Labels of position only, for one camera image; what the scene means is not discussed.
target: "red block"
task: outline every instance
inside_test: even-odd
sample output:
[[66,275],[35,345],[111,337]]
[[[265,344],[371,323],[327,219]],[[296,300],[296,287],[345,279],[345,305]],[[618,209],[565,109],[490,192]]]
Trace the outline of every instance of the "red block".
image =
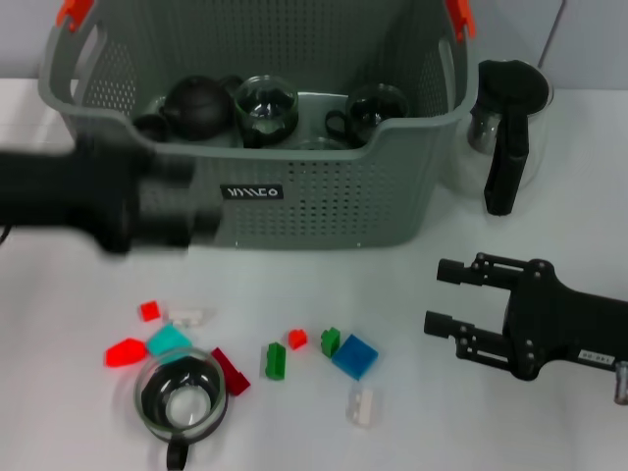
[[288,334],[288,345],[293,350],[296,350],[300,346],[304,346],[307,343],[307,334],[302,329],[290,331]]
[[148,322],[161,317],[161,310],[157,301],[145,302],[139,306],[139,315],[142,321]]
[[215,348],[212,351],[212,356],[223,369],[223,373],[225,374],[225,383],[227,385],[227,391],[229,392],[229,394],[240,395],[249,386],[251,386],[248,380],[244,378],[244,375],[242,375],[234,367],[232,362],[229,361],[229,358],[225,356],[225,353],[223,353],[220,348]]
[[110,368],[132,365],[148,355],[143,341],[126,339],[112,346],[105,352],[105,365]]

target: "white table surface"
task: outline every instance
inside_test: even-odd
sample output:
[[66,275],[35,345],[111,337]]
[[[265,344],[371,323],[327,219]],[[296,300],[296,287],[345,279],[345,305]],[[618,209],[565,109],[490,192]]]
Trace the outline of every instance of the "white table surface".
[[[61,148],[69,136],[29,80],[0,80],[0,141]],[[341,252],[193,248],[108,258],[70,232],[14,231],[0,249],[0,459],[4,470],[165,469],[166,446],[132,407],[137,367],[103,352],[147,339],[148,299],[211,306],[190,336],[219,346],[251,381],[186,469],[220,471],[624,469],[628,408],[614,375],[556,362],[532,383],[455,358],[423,334],[435,310],[499,331],[507,292],[436,280],[442,257],[478,251],[547,258],[572,288],[628,299],[628,92],[558,90],[548,153],[507,218],[438,187],[420,235],[389,249]],[[351,380],[316,348],[323,329],[380,351],[363,380],[382,420],[350,425]],[[292,328],[312,343],[288,353],[287,378],[260,377],[265,345]]]

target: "toy building block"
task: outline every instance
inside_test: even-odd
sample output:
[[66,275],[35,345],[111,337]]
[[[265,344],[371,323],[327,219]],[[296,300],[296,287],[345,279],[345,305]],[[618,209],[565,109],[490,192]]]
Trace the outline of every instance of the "toy building block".
[[373,419],[375,399],[373,390],[354,390],[349,394],[346,418],[358,427],[368,428]]
[[281,381],[286,377],[286,348],[279,343],[268,345],[266,376],[276,381]]
[[332,361],[355,381],[360,381],[378,355],[377,350],[351,335],[332,357]]
[[325,356],[332,358],[340,348],[340,331],[331,327],[321,335],[321,349]]
[[112,346],[105,352],[105,365],[110,368],[132,365],[148,355],[143,341],[126,339]]
[[293,350],[304,346],[307,343],[307,334],[302,329],[295,329],[288,334],[288,345]]
[[161,309],[157,301],[145,302],[139,306],[139,315],[144,322],[159,319],[161,317]]
[[190,347],[192,342],[177,328],[168,324],[161,328],[147,343],[148,351],[153,356],[161,355],[174,348]]
[[227,391],[229,394],[240,395],[249,386],[251,386],[248,380],[244,378],[244,375],[242,375],[234,367],[232,362],[229,361],[229,358],[227,358],[225,353],[223,353],[220,348],[214,348],[212,356],[223,369],[223,373],[225,374],[225,384],[227,385]]
[[168,309],[165,320],[175,327],[198,327],[216,315],[210,309]]

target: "glass bowl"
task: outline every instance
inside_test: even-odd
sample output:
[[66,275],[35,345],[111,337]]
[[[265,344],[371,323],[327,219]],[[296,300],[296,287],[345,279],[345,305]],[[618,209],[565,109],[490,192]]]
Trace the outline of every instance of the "glass bowl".
[[188,445],[218,428],[227,401],[223,370],[197,348],[176,348],[149,361],[133,392],[135,410],[155,437]]

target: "gray plastic basket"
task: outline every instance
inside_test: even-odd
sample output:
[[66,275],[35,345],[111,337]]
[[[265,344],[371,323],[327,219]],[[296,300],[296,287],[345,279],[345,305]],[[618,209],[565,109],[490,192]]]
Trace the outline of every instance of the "gray plastic basket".
[[[445,0],[95,0],[75,32],[71,22],[52,30],[41,97],[73,134],[134,142],[161,159],[195,159],[190,188],[148,183],[141,210],[221,210],[217,245],[320,249],[409,240],[456,123],[475,101],[468,31],[456,41]],[[326,112],[343,109],[345,96],[370,82],[402,89],[413,117],[383,122],[360,149],[334,151],[237,148],[236,133],[205,145],[155,144],[131,125],[178,80],[233,74],[282,76],[303,92],[291,139],[325,135]],[[226,199],[226,184],[280,185],[283,199]],[[263,188],[262,195],[279,187]]]

